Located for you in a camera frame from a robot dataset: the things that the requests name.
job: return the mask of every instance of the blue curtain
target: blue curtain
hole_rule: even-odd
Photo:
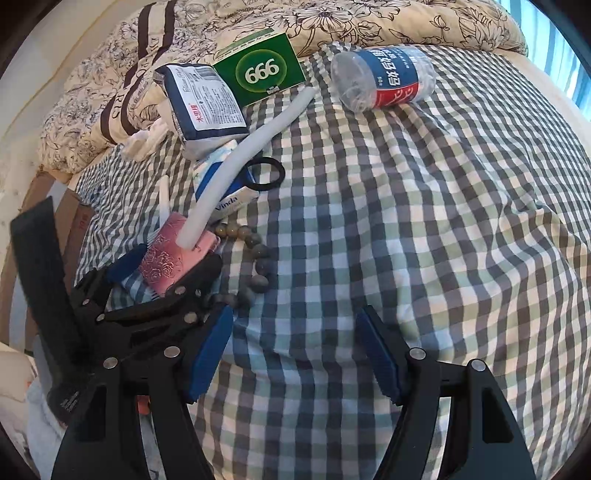
[[[530,60],[591,119],[591,80],[554,24],[528,0],[497,0],[521,26]]]

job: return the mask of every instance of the gray bead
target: gray bead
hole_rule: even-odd
[[[224,302],[232,309],[238,307],[238,298],[233,293],[226,293],[225,295],[223,295],[222,302]]]
[[[209,297],[209,300],[207,301],[209,308],[212,308],[216,303],[223,302],[223,297],[224,295],[222,295],[221,293],[215,293],[214,295]]]
[[[264,244],[255,245],[252,249],[252,257],[254,259],[257,258],[266,258],[269,256],[269,248]]]
[[[228,238],[236,238],[238,236],[238,230],[240,229],[240,225],[236,222],[229,223],[226,227],[226,234]]]
[[[252,233],[244,239],[244,243],[248,248],[253,248],[262,242],[262,238],[258,233]]]
[[[227,225],[225,223],[218,223],[216,225],[216,228],[214,230],[214,233],[219,237],[219,238],[224,238],[226,236],[226,227]]]
[[[236,297],[238,298],[238,306],[242,309],[248,310],[254,302],[253,293],[247,289],[238,290]]]
[[[269,281],[262,275],[255,275],[251,278],[250,288],[254,293],[265,293],[269,290]]]
[[[259,258],[255,261],[255,272],[267,276],[271,272],[272,262],[268,258]]]
[[[241,226],[238,229],[238,238],[240,240],[246,240],[246,238],[249,237],[251,233],[251,230],[246,225]]]

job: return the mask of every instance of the pink box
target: pink box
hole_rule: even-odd
[[[139,271],[147,284],[161,297],[170,286],[197,265],[207,252],[215,251],[220,244],[220,239],[215,234],[205,230],[195,248],[180,248],[176,244],[176,239],[186,220],[180,213],[172,212],[158,231],[139,266]]]

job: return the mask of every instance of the tissue package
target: tissue package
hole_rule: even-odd
[[[214,150],[202,162],[199,162],[194,166],[193,187],[195,188],[196,200],[199,200],[199,197],[205,190],[209,180],[213,177],[230,152],[237,146],[238,142],[236,142],[236,140],[229,141],[227,144]],[[249,181],[254,182],[248,170],[246,170],[246,175]],[[222,200],[217,204],[209,218],[209,223],[217,222],[218,220],[227,217],[257,197],[258,192],[246,187],[241,177],[238,176],[234,179],[230,188],[227,189]]]

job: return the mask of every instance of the black hair tie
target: black hair tie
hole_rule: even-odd
[[[279,178],[269,183],[255,183],[250,181],[248,169],[255,165],[270,165],[271,167],[274,167],[279,174]],[[279,160],[276,160],[272,157],[256,157],[252,160],[249,160],[246,165],[242,167],[242,170],[240,171],[240,177],[245,187],[248,187],[256,192],[268,192],[269,190],[277,188],[279,185],[281,185],[281,182],[285,180],[285,167],[281,165]]]

